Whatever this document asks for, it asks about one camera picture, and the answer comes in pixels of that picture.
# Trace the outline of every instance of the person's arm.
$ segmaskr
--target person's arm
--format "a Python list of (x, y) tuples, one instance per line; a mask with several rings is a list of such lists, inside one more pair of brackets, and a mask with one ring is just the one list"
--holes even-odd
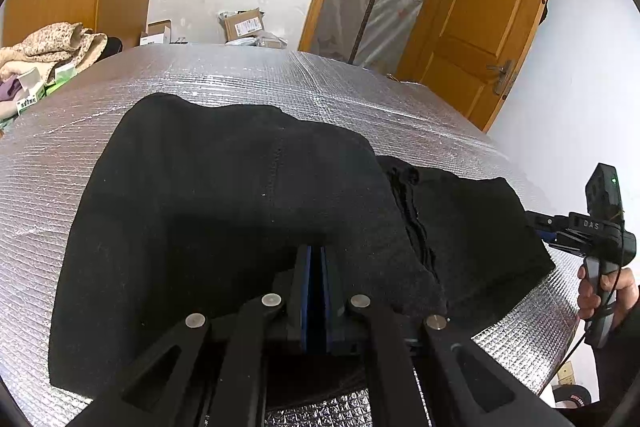
[[(617, 272), (603, 276), (600, 284), (611, 291)], [(584, 268), (578, 270), (581, 279), (578, 288), (578, 315), (582, 319), (593, 317), (600, 305), (600, 297), (594, 295), (593, 287), (585, 278)], [(576, 427), (602, 426), (611, 412), (620, 403), (626, 390), (640, 370), (640, 304), (639, 289), (634, 274), (629, 268), (620, 272), (616, 284), (616, 305), (613, 330), (602, 349), (594, 349), (600, 401), (579, 409), (563, 409), (562, 414)]]

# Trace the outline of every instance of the purple cloth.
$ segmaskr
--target purple cloth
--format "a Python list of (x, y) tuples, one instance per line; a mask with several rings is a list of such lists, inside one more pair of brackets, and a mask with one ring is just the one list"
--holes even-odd
[(0, 102), (6, 102), (7, 100), (13, 100), (15, 94), (22, 89), (20, 80), (16, 74), (12, 74), (2, 84), (0, 84)]

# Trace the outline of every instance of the gray handle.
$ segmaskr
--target gray handle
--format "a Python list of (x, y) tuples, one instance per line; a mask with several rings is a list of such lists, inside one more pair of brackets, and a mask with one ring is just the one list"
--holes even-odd
[(616, 291), (608, 292), (604, 290), (600, 286), (600, 277), (609, 273), (616, 273), (620, 267), (608, 261), (600, 261), (595, 257), (586, 257), (583, 266), (594, 292), (600, 296), (600, 306), (595, 312), (600, 317), (587, 322), (584, 328), (586, 331), (584, 342), (594, 349), (600, 349), (604, 347), (609, 338), (609, 331), (613, 324), (613, 307), (616, 303)]

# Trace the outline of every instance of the cardboard box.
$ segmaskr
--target cardboard box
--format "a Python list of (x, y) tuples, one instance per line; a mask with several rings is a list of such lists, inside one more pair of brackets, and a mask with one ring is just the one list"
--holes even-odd
[(226, 41), (231, 42), (242, 37), (249, 37), (264, 29), (260, 9), (232, 15), (223, 19), (226, 32)]
[(170, 44), (171, 21), (153, 22), (146, 27), (146, 32), (140, 35), (140, 46), (145, 44)]

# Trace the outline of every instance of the door handle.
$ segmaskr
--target door handle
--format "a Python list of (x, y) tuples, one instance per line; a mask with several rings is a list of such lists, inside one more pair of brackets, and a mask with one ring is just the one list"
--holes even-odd
[(511, 73), (511, 66), (513, 66), (513, 61), (511, 59), (507, 60), (503, 66), (487, 66), (486, 68), (491, 71), (497, 71), (498, 73), (498, 81), (494, 84), (494, 94), (500, 96), (502, 94), (502, 90), (509, 78), (509, 73)]

